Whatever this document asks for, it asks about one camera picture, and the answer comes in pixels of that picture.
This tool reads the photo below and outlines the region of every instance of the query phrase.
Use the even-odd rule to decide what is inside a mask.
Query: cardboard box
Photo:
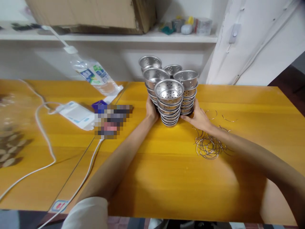
[[[71,32],[143,34],[156,22],[155,0],[26,0],[37,23]]]

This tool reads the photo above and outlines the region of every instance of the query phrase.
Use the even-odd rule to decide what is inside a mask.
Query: purple object
[[[100,100],[100,101],[97,101],[97,102],[95,102],[95,103],[93,103],[92,105],[91,105],[91,107],[95,110],[95,111],[98,111],[98,106],[99,105],[108,105],[107,103],[105,103],[104,102],[104,100]]]

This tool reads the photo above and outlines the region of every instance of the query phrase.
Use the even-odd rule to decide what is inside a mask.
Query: wire ring pile
[[[231,149],[229,149],[221,141],[219,141],[217,138],[209,135],[207,132],[204,132],[203,130],[202,130],[201,135],[199,135],[199,131],[194,127],[192,127],[192,128],[195,129],[198,134],[198,137],[195,138],[195,143],[194,143],[194,144],[196,144],[196,153],[198,156],[201,155],[203,158],[208,159],[208,160],[214,160],[214,159],[218,158],[218,156],[222,152],[231,156],[230,154],[228,154],[227,151],[231,151],[231,152],[233,152],[233,151]],[[221,126],[219,126],[218,128],[221,128],[227,132],[231,131],[231,130],[227,130]]]

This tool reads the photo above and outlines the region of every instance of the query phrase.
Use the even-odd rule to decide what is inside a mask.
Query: wooden table
[[[104,98],[84,81],[28,82],[46,101],[76,101],[90,106]],[[16,111],[14,117],[28,121],[29,124],[25,129],[21,129],[21,133],[25,139],[32,139],[32,142],[17,155],[17,158],[22,158],[18,164],[0,169],[0,194],[19,178],[53,161],[34,119],[34,112],[41,105],[40,98],[20,81],[0,80],[0,94],[9,93],[13,93],[20,101],[20,111]],[[48,211],[93,139],[94,131],[81,130],[60,115],[48,115],[44,108],[41,109],[39,117],[52,143],[57,162],[18,183],[0,202],[1,209]]]
[[[217,110],[215,125],[260,144],[305,175],[305,119],[277,87],[199,85],[196,97],[210,118]],[[91,176],[144,118],[146,98],[144,83],[129,83],[118,104],[133,105],[133,117],[117,140],[101,144]],[[274,183],[237,156],[212,161],[197,156],[196,136],[181,119],[174,128],[158,120],[116,190],[109,215],[296,225]],[[58,199],[68,200],[78,188],[94,147]]]
[[[95,94],[90,85],[82,94],[79,90],[85,83],[63,81],[60,87],[65,85],[68,89],[60,91],[58,83],[33,81],[47,101],[74,100],[90,105],[97,101],[99,94]],[[217,110],[218,116],[212,120],[215,125],[232,129],[233,133],[260,144],[305,175],[305,119],[277,87],[199,85],[196,97],[204,110],[210,110],[207,113],[210,118],[215,117],[214,110]],[[116,140],[103,141],[91,175],[144,118],[146,98],[144,83],[132,82],[125,87],[117,104],[133,105],[133,117]],[[228,122],[221,115],[228,120],[238,120]],[[74,128],[56,116],[49,117],[45,113],[41,116],[61,163],[26,178],[0,203],[1,208],[51,208],[57,199],[69,200],[87,172],[96,140],[79,159],[93,133]],[[193,145],[196,136],[196,131],[183,120],[174,128],[166,128],[158,120],[116,190],[109,215],[296,225],[287,202],[271,181],[237,156],[221,155],[212,161],[197,156]],[[11,167],[11,174],[4,179],[6,186],[1,186],[0,191],[21,174],[51,162],[44,139],[38,133],[36,138],[28,146],[33,149],[28,154],[47,156],[42,161],[29,157],[35,164],[15,165],[19,170]],[[38,146],[43,147],[44,152],[41,153]],[[35,206],[30,209],[29,203]]]

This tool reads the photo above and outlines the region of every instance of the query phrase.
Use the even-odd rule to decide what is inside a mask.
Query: wall switch
[[[231,36],[230,36],[230,39],[229,39],[229,44],[234,44],[235,43],[240,29],[241,29],[241,24],[234,24],[233,25]]]

